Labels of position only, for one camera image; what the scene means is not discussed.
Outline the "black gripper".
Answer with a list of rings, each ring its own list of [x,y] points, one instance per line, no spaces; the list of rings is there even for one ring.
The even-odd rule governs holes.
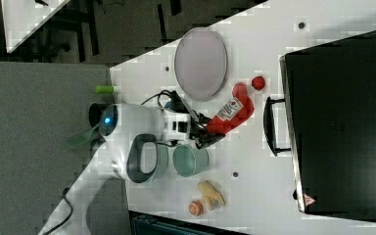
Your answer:
[[[194,113],[191,118],[191,130],[189,139],[193,140],[197,149],[205,149],[225,137],[224,134],[210,133],[207,124],[211,119],[201,113]]]

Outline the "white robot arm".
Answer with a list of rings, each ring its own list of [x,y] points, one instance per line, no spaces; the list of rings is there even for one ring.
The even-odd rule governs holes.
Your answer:
[[[179,113],[164,108],[135,104],[112,104],[100,115],[99,133],[113,158],[117,175],[134,183],[154,178],[159,163],[143,172],[143,148],[152,145],[161,154],[161,143],[193,140],[204,149],[221,140],[224,134],[208,133],[194,113]]]

